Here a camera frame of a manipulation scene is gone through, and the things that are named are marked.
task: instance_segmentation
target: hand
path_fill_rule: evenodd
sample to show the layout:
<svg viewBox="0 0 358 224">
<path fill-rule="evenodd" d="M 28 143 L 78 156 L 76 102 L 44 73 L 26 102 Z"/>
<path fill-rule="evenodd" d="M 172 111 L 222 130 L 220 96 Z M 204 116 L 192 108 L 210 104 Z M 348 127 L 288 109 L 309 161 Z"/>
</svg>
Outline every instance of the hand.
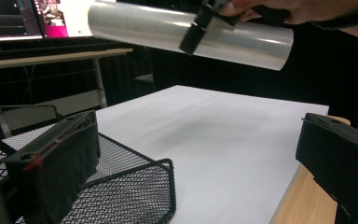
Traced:
<svg viewBox="0 0 358 224">
<path fill-rule="evenodd" d="M 358 12 L 358 0 L 228 0 L 220 14 L 240 15 L 240 21 L 248 21 L 260 17 L 252 11 L 258 5 L 289 10 L 291 15 L 285 21 L 288 24 L 328 21 Z"/>
</svg>

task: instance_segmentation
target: monitor screen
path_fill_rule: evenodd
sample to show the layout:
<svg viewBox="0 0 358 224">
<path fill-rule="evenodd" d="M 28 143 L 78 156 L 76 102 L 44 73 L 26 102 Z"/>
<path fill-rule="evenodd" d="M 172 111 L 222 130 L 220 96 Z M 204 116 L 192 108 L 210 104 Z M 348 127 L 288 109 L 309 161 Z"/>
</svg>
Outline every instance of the monitor screen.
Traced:
<svg viewBox="0 0 358 224">
<path fill-rule="evenodd" d="M 42 38 L 31 0 L 0 0 L 0 41 Z"/>
<path fill-rule="evenodd" d="M 92 36 L 88 13 L 93 0 L 34 0 L 46 38 Z"/>
</svg>

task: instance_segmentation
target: black strap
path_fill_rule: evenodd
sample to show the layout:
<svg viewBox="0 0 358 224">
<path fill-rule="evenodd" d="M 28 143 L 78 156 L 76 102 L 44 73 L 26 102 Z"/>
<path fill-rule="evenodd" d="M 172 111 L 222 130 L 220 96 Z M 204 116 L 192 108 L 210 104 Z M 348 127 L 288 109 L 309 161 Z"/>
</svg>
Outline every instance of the black strap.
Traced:
<svg viewBox="0 0 358 224">
<path fill-rule="evenodd" d="M 312 21 L 314 26 L 323 30 L 339 30 L 358 25 L 358 13 L 329 21 Z"/>
</svg>

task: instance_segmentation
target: black wire mesh basket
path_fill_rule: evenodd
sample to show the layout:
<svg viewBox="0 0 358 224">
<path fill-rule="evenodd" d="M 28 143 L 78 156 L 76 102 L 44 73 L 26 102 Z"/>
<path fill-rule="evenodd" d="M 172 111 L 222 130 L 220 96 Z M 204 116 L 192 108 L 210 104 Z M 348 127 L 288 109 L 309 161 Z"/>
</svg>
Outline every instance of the black wire mesh basket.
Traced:
<svg viewBox="0 0 358 224">
<path fill-rule="evenodd" d="M 21 109 L 21 117 L 25 119 L 26 108 Z M 56 114 L 56 118 L 48 120 L 57 122 L 57 119 L 62 118 Z M 2 133 L 10 132 L 0 130 L 0 182 L 10 179 L 6 158 L 53 125 L 38 121 L 29 126 L 31 129 L 22 127 L 24 132 L 9 137 Z M 172 161 L 153 161 L 101 133 L 98 140 L 101 157 L 97 172 L 83 185 L 61 223 L 168 223 L 176 210 Z M 13 203 L 5 207 L 10 210 Z M 28 223 L 23 217 L 9 219 L 12 223 Z"/>
</svg>

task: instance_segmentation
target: cylindrical light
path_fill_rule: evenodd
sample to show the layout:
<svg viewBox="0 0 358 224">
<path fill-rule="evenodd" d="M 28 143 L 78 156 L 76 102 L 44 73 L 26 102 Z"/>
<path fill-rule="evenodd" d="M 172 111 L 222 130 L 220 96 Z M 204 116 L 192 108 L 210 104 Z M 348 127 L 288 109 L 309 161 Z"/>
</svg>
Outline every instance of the cylindrical light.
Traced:
<svg viewBox="0 0 358 224">
<path fill-rule="evenodd" d="M 193 13 L 95 0 L 89 8 L 89 28 L 97 38 L 182 52 L 179 45 L 195 17 Z M 290 29 L 251 22 L 230 26 L 215 18 L 194 54 L 281 70 L 292 45 Z"/>
</svg>

